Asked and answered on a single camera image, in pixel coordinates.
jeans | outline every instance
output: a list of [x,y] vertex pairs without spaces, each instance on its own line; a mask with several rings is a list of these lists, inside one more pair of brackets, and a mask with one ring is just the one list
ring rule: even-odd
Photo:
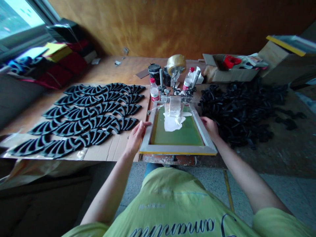
[[156,164],[156,163],[147,163],[147,168],[146,168],[146,172],[145,172],[145,178],[146,176],[152,172],[154,169],[160,168],[160,167],[164,167],[162,164]]

plastic bottle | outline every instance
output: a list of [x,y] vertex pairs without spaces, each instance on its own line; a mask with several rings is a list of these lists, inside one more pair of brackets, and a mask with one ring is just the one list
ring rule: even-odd
[[159,100],[159,90],[154,78],[150,79],[150,95],[152,101]]
[[184,79],[184,85],[183,85],[182,90],[186,91],[190,86],[192,86],[192,83],[194,80],[193,72],[194,72],[194,67],[190,67],[190,71]]

packing tape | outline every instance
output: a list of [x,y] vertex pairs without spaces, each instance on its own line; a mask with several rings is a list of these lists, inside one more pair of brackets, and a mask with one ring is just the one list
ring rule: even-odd
[[182,54],[176,54],[168,58],[167,70],[169,75],[172,76],[172,73],[179,70],[180,74],[187,69],[187,64],[185,62],[185,57]]

yellow strip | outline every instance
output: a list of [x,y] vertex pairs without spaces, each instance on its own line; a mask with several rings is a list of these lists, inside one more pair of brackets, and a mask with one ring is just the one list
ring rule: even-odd
[[140,151],[140,154],[158,154],[158,155],[217,155],[217,153],[188,153],[188,152],[161,152],[161,151],[157,151],[157,152],[144,152],[144,151]]
[[229,181],[228,181],[228,176],[227,176],[227,171],[226,170],[224,170],[224,177],[225,177],[226,190],[227,190],[227,195],[228,195],[228,201],[229,201],[230,209],[233,212],[235,212],[233,199],[231,198],[230,186],[229,186]]
[[274,38],[272,36],[267,36],[266,39],[270,40],[270,41],[272,41],[272,42],[274,42],[274,43],[276,43],[278,45],[280,45],[283,48],[286,48],[286,49],[290,50],[293,53],[296,53],[297,55],[299,55],[301,57],[306,55],[306,53],[304,51],[301,51],[298,48],[295,48],[295,47],[293,47],[293,46],[291,46],[291,45],[289,45],[289,44],[287,44],[287,43],[285,43],[285,42],[283,42],[283,41],[281,41],[279,39],[276,39],[276,38]]

yellow-green t-shirt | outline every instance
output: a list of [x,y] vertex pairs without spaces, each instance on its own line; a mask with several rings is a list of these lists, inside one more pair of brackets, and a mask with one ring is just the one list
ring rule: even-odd
[[194,176],[173,168],[153,170],[111,226],[91,223],[63,237],[312,236],[312,230],[276,208],[258,211],[253,228],[205,190]]

